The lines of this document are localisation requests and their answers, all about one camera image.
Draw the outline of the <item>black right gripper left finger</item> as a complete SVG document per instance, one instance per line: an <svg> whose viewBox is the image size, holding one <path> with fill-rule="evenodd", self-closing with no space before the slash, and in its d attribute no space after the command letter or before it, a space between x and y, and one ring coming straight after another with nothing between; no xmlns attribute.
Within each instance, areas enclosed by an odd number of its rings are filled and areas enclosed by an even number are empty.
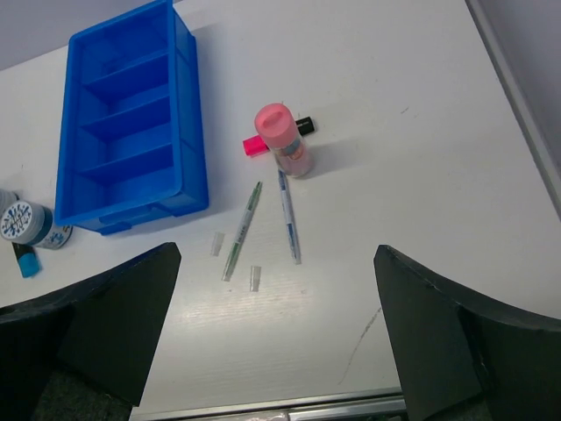
<svg viewBox="0 0 561 421"><path fill-rule="evenodd" d="M139 406L181 265L163 243L1 309L3 420L127 420Z"/></svg>

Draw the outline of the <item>clear pen cap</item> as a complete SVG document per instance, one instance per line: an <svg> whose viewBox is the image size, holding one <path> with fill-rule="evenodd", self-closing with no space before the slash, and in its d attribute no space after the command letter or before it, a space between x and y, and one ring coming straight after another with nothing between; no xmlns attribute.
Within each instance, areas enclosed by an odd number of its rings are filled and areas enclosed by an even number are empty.
<svg viewBox="0 0 561 421"><path fill-rule="evenodd" d="M260 275L261 275L261 267L260 266L252 266L251 267L251 274L250 274L250 291L251 292L258 292L259 291Z"/></svg>
<svg viewBox="0 0 561 421"><path fill-rule="evenodd" d="M210 254L217 257L220 254L224 243L224 234L222 232L216 232L212 241Z"/></svg>

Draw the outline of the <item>blue thin pen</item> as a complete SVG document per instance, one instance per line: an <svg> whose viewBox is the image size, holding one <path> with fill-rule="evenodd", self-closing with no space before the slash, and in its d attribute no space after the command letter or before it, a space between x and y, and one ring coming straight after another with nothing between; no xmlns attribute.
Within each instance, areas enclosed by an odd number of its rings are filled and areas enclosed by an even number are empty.
<svg viewBox="0 0 561 421"><path fill-rule="evenodd" d="M295 226L293 207L289 195L288 179L285 173L282 172L281 170L278 170L278 182L280 186L280 197L281 197L281 204L283 208L283 215L285 218L285 225L287 227L287 232L288 232L288 244L290 247L290 252L294 264L300 265L302 263L301 251L300 251L299 240L298 240L296 226Z"/></svg>

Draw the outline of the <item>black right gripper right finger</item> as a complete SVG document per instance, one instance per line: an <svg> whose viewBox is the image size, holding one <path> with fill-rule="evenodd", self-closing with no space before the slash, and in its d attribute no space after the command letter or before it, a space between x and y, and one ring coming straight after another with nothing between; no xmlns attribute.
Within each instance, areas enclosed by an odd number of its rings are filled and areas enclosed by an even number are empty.
<svg viewBox="0 0 561 421"><path fill-rule="evenodd" d="M560 322L380 245L381 308L412 420L558 420Z"/></svg>

